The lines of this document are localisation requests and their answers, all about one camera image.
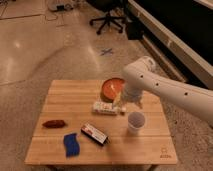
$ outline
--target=floor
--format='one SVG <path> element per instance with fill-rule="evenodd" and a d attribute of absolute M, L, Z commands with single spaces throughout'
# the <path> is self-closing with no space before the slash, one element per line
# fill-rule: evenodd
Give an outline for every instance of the floor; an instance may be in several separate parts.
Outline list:
<path fill-rule="evenodd" d="M 106 27 L 97 36 L 97 25 L 90 27 L 88 21 L 102 14 L 85 2 L 57 16 L 46 10 L 45 2 L 9 2 L 2 15 L 5 20 L 0 20 L 0 170 L 48 170 L 26 166 L 24 158 L 52 80 L 121 76 L 125 65 L 149 55 L 141 43 L 128 41 L 114 28 Z M 0 6 L 0 15 L 3 10 L 4 6 Z M 102 50 L 111 48 L 113 53 L 102 54 Z M 159 66 L 156 72 L 167 77 Z M 179 163 L 156 170 L 213 170 L 213 130 L 163 99 L 162 104 Z M 82 166 L 66 170 L 143 168 Z"/>

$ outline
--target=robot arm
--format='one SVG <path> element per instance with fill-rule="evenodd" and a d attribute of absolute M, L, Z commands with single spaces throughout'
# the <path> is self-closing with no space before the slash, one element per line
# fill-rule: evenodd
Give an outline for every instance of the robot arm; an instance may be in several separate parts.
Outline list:
<path fill-rule="evenodd" d="M 144 57 L 123 70 L 126 81 L 121 100 L 139 102 L 142 90 L 149 91 L 185 109 L 213 126 L 213 91 L 167 79 L 154 74 L 155 62 Z"/>

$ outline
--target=sponge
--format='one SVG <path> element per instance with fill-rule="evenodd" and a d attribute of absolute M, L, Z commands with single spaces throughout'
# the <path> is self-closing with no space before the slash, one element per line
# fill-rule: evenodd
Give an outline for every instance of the sponge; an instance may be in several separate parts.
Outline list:
<path fill-rule="evenodd" d="M 76 139 L 77 133 L 64 136 L 64 145 L 66 148 L 66 157 L 76 156 L 80 153 L 80 146 Z"/>

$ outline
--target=desk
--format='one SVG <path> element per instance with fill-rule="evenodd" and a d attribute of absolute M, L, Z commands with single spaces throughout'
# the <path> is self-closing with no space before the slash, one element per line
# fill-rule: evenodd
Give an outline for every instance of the desk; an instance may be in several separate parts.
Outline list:
<path fill-rule="evenodd" d="M 48 91 L 42 113 L 25 159 L 28 165 L 113 165 L 113 164 L 176 164 L 177 156 L 167 121 L 155 95 L 143 94 L 143 113 L 146 123 L 138 136 L 128 133 L 127 116 L 92 114 L 93 102 L 99 99 L 103 81 L 54 80 Z M 140 111 L 134 104 L 126 105 L 127 112 Z M 45 129 L 42 123 L 63 119 L 68 126 Z M 90 123 L 109 136 L 104 147 L 80 132 Z M 77 133 L 80 155 L 66 158 L 63 137 Z"/>

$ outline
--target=paper cup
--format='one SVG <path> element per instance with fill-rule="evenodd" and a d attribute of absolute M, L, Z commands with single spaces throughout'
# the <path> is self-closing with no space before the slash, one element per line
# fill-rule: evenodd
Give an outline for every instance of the paper cup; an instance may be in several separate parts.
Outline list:
<path fill-rule="evenodd" d="M 145 117 L 140 112 L 132 112 L 128 116 L 128 130 L 132 134 L 138 134 L 145 124 Z"/>

